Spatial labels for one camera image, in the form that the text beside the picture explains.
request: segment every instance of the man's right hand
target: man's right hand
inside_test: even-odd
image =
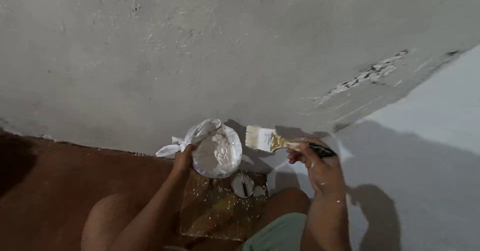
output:
[[[308,142],[328,147],[316,138]],[[301,240],[301,250],[350,251],[346,186],[338,156],[322,157],[302,143],[300,150],[287,150],[289,162],[302,162],[315,197],[310,205]]]
[[[328,147],[323,141],[317,138],[306,139],[310,143],[319,144]],[[345,181],[343,178],[342,167],[338,156],[322,157],[308,147],[308,143],[302,143],[300,150],[287,149],[290,164],[302,162],[308,169],[308,178],[315,191],[315,197],[322,195],[332,200],[345,201]]]

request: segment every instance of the paintbrush bristles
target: paintbrush bristles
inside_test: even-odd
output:
[[[245,134],[245,146],[251,149],[258,149],[258,130],[260,126],[247,126],[247,132]]]
[[[271,153],[274,150],[272,149],[272,145],[275,136],[275,129],[249,125],[247,126],[245,145],[253,150],[262,150]]]

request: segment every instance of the gray concrete wall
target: gray concrete wall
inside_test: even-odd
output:
[[[146,154],[206,118],[325,131],[477,45],[478,10],[480,0],[0,0],[0,125]],[[403,50],[379,83],[322,102]]]
[[[480,46],[388,105],[327,137],[342,161],[358,251],[479,250]],[[276,156],[286,162],[286,156]],[[305,166],[268,175],[273,192],[313,190]]]

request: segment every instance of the brown painted floor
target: brown painted floor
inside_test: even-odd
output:
[[[169,159],[19,137],[0,129],[0,250],[79,250],[92,206],[114,193],[147,201]],[[192,250],[234,250],[240,242],[175,236]]]

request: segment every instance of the wooden brush handle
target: wooden brush handle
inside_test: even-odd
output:
[[[308,147],[314,150],[318,156],[320,157],[332,157],[337,156],[337,154],[330,148],[324,147],[322,145],[318,145],[316,143],[310,142]]]

